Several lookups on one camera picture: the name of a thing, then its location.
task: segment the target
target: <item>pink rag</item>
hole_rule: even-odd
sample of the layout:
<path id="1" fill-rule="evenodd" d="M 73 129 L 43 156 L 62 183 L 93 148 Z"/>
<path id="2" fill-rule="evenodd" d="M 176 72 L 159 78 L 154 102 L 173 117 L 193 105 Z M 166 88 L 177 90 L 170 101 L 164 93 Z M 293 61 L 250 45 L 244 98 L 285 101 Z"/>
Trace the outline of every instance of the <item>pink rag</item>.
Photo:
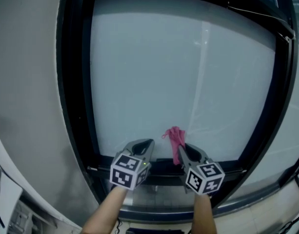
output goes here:
<path id="1" fill-rule="evenodd" d="M 185 131 L 181 130 L 179 127 L 171 127 L 167 131 L 165 131 L 165 134 L 162 135 L 162 138 L 165 138 L 167 135 L 169 135 L 172 151 L 173 151 L 173 164 L 179 165 L 179 145 L 182 145 L 185 148 Z"/>

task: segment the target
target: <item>black cable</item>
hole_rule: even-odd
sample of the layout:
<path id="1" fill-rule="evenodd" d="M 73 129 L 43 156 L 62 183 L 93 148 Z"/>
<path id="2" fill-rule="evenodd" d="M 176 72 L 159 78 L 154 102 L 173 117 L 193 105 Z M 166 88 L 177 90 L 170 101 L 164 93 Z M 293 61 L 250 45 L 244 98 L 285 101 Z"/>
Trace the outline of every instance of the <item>black cable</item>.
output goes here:
<path id="1" fill-rule="evenodd" d="M 280 231 L 278 232 L 278 234 L 285 234 L 285 233 L 287 233 L 287 232 L 291 229 L 291 227 L 292 227 L 295 223 L 297 223 L 298 221 L 299 221 L 299 217 L 296 218 L 296 219 L 293 220 L 293 221 L 290 221 L 290 222 L 286 223 L 286 224 L 280 229 Z"/>
<path id="2" fill-rule="evenodd" d="M 118 218 L 118 225 L 117 225 L 117 229 L 115 230 L 115 234 L 119 234 L 120 230 L 119 227 L 122 225 L 122 221 Z"/>

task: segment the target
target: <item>white cube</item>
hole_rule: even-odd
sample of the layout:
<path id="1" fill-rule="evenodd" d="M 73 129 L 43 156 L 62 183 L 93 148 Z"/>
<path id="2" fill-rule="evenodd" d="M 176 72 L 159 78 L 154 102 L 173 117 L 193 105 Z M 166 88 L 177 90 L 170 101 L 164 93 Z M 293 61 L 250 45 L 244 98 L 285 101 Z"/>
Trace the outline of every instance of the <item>white cube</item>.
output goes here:
<path id="1" fill-rule="evenodd" d="M 133 156 L 120 154 L 110 168 L 110 183 L 134 190 L 147 177 L 150 163 Z"/>
<path id="2" fill-rule="evenodd" d="M 195 193 L 208 194 L 219 190 L 225 173 L 216 163 L 209 163 L 189 168 L 186 185 Z"/>

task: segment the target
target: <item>forearm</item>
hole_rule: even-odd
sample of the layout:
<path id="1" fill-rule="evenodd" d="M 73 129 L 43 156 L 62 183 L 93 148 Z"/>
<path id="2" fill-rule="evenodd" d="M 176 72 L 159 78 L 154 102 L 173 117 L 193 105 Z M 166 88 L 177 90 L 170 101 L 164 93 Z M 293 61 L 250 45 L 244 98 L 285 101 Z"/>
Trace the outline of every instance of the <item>forearm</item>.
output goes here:
<path id="1" fill-rule="evenodd" d="M 109 234 L 114 228 L 127 189 L 115 187 L 85 223 L 82 234 Z"/>
<path id="2" fill-rule="evenodd" d="M 212 216 L 208 195 L 195 195 L 192 234 L 216 234 L 217 229 Z"/>

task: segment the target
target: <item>white desk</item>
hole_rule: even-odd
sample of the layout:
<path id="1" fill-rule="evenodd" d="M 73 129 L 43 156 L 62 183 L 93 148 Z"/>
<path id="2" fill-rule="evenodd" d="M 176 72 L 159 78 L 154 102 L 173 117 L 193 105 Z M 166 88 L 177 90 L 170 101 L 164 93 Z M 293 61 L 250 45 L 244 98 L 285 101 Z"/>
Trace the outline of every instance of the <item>white desk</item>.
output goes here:
<path id="1" fill-rule="evenodd" d="M 0 177 L 0 217 L 5 228 L 0 225 L 0 234 L 7 234 L 10 219 L 21 193 L 22 188 L 2 172 Z"/>

